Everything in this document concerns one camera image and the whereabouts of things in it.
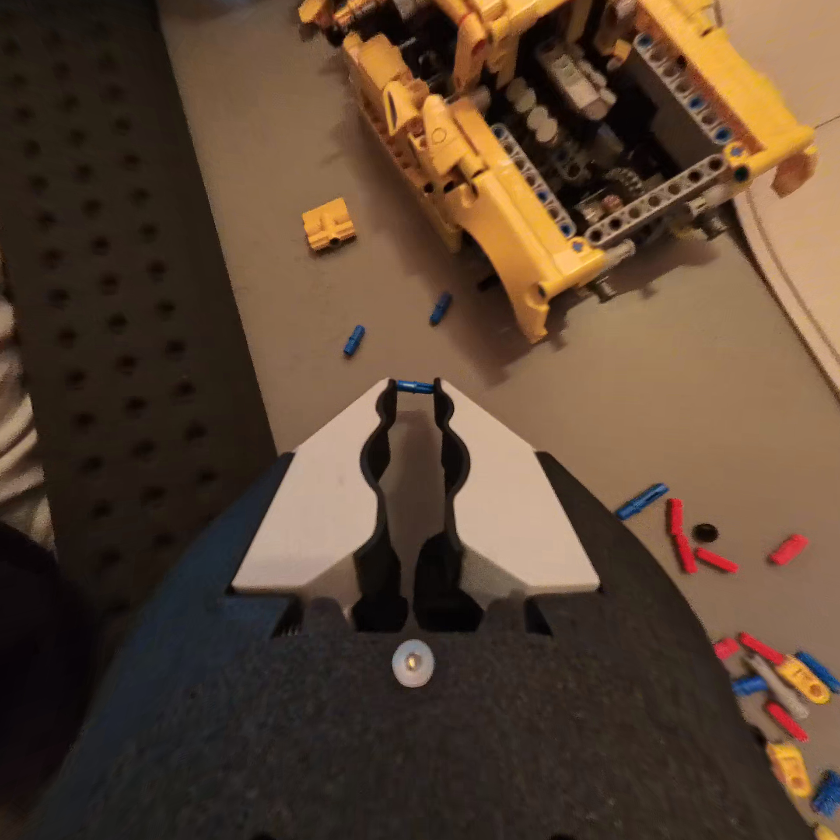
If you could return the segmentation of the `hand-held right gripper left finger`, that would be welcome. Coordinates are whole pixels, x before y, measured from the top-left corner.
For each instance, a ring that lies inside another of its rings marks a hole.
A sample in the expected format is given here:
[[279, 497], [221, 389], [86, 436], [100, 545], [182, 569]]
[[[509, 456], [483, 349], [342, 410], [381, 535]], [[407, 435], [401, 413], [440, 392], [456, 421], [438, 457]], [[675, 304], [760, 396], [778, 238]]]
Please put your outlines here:
[[295, 449], [234, 593], [330, 599], [357, 629], [397, 628], [397, 554], [381, 486], [396, 402], [396, 382], [379, 381]]

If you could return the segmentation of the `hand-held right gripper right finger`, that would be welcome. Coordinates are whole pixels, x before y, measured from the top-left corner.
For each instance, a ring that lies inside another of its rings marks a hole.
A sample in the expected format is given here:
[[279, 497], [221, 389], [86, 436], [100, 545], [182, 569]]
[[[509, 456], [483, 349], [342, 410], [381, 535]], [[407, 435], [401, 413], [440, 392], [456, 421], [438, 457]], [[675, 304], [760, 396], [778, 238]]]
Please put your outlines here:
[[538, 452], [442, 379], [443, 527], [421, 548], [413, 613], [420, 627], [477, 627], [494, 603], [596, 592], [600, 577]]

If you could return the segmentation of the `scatter of small coloured pins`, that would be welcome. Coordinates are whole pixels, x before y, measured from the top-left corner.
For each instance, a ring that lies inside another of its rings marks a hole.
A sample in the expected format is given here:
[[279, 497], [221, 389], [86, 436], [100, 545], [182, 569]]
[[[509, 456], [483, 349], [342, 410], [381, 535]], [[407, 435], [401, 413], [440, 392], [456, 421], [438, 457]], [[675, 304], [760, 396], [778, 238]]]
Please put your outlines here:
[[[667, 486], [659, 484], [632, 499], [616, 512], [622, 522], [650, 508], [658, 499], [665, 498]], [[692, 542], [686, 530], [684, 502], [672, 497], [665, 502], [665, 528], [668, 540], [673, 545], [680, 569], [685, 574], [697, 574], [699, 568], [715, 569], [716, 574], [737, 574], [739, 565], [718, 553], [708, 550], [705, 544]], [[802, 555], [808, 539], [794, 534], [770, 553], [770, 564], [781, 568]], [[838, 666], [828, 668], [826, 664], [805, 650], [782, 652], [749, 633], [741, 632], [737, 637], [710, 638], [717, 660], [726, 672], [727, 684], [736, 699], [740, 711], [742, 701], [750, 697], [760, 698], [762, 709], [772, 719], [782, 736], [781, 740], [769, 739], [760, 728], [756, 730], [759, 747], [766, 754], [773, 777], [780, 783], [786, 795], [799, 805], [808, 801], [808, 807], [819, 819], [813, 824], [815, 838], [838, 838], [827, 822], [838, 820], [838, 769], [828, 768], [818, 776], [814, 784], [809, 776], [802, 744], [809, 742], [802, 722], [811, 714], [809, 704], [825, 708], [838, 698]], [[738, 665], [743, 673], [735, 673], [730, 665]]]

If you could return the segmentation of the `yellow panel brick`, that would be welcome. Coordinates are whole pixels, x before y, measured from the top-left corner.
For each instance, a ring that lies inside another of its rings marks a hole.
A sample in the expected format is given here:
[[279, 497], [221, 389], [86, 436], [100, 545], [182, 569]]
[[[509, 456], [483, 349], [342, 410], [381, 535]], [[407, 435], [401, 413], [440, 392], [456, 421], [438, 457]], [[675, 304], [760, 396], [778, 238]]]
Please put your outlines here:
[[356, 239], [347, 203], [336, 197], [301, 214], [308, 246], [313, 253], [336, 249]]

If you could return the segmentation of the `yellow toy brick car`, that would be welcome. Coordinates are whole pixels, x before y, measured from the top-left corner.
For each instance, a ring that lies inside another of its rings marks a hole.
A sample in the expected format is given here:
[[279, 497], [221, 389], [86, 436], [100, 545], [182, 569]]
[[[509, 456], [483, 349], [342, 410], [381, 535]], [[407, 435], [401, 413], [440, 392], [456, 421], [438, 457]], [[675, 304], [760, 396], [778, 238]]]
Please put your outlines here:
[[786, 197], [814, 129], [740, 56], [714, 2], [301, 2], [364, 123], [454, 253], [489, 261], [531, 343], [552, 299], [662, 236], [725, 232], [767, 172]]

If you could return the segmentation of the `grey desk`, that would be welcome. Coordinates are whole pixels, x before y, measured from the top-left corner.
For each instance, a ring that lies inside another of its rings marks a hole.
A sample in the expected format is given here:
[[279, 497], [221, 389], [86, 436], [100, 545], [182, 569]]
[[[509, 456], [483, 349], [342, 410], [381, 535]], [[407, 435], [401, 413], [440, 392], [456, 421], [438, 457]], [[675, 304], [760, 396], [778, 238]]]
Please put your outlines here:
[[[607, 509], [662, 482], [688, 528], [716, 526], [711, 550], [737, 574], [685, 574], [663, 501], [627, 524], [712, 638], [838, 666], [838, 401], [735, 234], [659, 241], [609, 276], [614, 300], [555, 299], [530, 345], [504, 292], [417, 207], [296, 2], [159, 9], [279, 451], [387, 376], [442, 377]], [[336, 197], [356, 239], [313, 253], [301, 214]], [[773, 568], [794, 534], [807, 548]]]

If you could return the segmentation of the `black studded baseplate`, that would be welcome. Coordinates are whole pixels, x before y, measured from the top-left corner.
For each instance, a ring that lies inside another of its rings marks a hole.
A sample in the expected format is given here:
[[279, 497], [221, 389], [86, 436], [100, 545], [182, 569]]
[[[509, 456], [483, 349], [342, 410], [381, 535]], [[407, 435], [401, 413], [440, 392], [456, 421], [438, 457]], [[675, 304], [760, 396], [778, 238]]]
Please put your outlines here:
[[122, 634], [274, 461], [154, 2], [2, 2], [2, 252], [58, 560]]

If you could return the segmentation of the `person's white sweater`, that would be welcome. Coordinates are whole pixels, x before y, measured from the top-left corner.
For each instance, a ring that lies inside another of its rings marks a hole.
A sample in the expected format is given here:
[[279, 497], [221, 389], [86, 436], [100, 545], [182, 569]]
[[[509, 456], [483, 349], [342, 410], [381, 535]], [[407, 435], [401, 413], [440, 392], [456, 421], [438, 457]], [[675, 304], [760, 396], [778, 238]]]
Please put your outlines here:
[[25, 381], [18, 322], [1, 279], [1, 519], [53, 553], [55, 534], [31, 396]]

